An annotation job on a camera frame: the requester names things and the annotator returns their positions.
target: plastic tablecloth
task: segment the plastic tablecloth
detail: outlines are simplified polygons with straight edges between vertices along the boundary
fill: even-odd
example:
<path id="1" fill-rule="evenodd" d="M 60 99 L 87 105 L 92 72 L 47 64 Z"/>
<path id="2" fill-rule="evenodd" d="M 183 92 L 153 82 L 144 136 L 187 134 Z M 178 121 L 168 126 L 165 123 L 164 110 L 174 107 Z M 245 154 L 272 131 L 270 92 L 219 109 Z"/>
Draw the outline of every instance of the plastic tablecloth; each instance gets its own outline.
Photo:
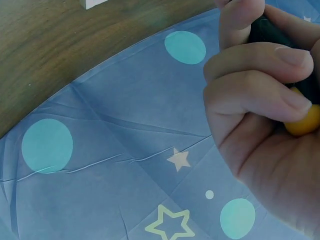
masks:
<path id="1" fill-rule="evenodd" d="M 317 0 L 269 0 L 318 22 Z M 0 240 L 303 240 L 231 175 L 203 66 L 217 9 L 111 57 L 0 139 Z"/>

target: fingernail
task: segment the fingernail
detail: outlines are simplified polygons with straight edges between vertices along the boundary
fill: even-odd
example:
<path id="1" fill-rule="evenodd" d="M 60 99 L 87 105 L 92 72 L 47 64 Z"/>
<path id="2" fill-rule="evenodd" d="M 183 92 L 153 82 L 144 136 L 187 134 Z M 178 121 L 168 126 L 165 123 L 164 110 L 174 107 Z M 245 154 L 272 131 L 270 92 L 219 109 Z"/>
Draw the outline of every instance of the fingernail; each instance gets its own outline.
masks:
<path id="1" fill-rule="evenodd" d="M 305 98 L 302 94 L 296 93 L 292 90 L 286 89 L 282 93 L 282 99 L 292 108 L 299 111 L 308 111 L 312 103 L 309 99 Z"/>
<path id="2" fill-rule="evenodd" d="M 275 49 L 275 54 L 282 61 L 296 67 L 304 67 L 307 57 L 310 56 L 309 51 L 282 46 Z"/>

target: wooden table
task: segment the wooden table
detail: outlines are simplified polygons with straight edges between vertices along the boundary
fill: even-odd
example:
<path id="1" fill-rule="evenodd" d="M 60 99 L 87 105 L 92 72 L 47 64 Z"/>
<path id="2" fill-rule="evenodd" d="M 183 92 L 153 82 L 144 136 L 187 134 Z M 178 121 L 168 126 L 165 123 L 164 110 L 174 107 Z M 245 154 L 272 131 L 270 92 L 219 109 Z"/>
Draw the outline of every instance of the wooden table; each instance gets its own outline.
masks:
<path id="1" fill-rule="evenodd" d="M 0 137 L 97 64 L 213 0 L 0 0 Z"/>

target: small white dot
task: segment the small white dot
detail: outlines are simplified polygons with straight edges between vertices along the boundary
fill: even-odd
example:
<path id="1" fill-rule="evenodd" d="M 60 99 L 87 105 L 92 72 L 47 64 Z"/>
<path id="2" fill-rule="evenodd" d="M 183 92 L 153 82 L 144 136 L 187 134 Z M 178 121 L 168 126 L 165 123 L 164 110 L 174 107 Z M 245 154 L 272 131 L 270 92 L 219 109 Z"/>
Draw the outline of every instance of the small white dot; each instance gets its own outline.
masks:
<path id="1" fill-rule="evenodd" d="M 215 196 L 215 194 L 214 194 L 214 192 L 211 191 L 211 190 L 208 190 L 208 191 L 205 192 L 205 197 L 206 197 L 207 199 L 209 199 L 209 200 L 213 199 L 214 196 Z"/>

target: turquoise circle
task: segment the turquoise circle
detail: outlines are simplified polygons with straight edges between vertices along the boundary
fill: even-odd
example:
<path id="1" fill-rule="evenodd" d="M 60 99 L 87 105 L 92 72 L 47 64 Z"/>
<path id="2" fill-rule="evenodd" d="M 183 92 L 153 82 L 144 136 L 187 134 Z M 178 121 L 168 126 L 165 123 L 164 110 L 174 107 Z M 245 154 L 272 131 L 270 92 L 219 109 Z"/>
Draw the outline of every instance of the turquoise circle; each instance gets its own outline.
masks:
<path id="1" fill-rule="evenodd" d="M 255 220 L 255 207 L 243 198 L 228 202 L 220 214 L 222 230 L 233 240 L 241 239 L 247 235 L 254 226 Z"/>
<path id="2" fill-rule="evenodd" d="M 60 121 L 46 118 L 34 123 L 22 139 L 22 155 L 33 171 L 49 174 L 62 170 L 73 152 L 73 138 Z"/>
<path id="3" fill-rule="evenodd" d="M 168 53 L 181 63 L 194 65 L 206 56 L 202 39 L 189 31 L 175 31 L 166 36 L 164 45 Z"/>

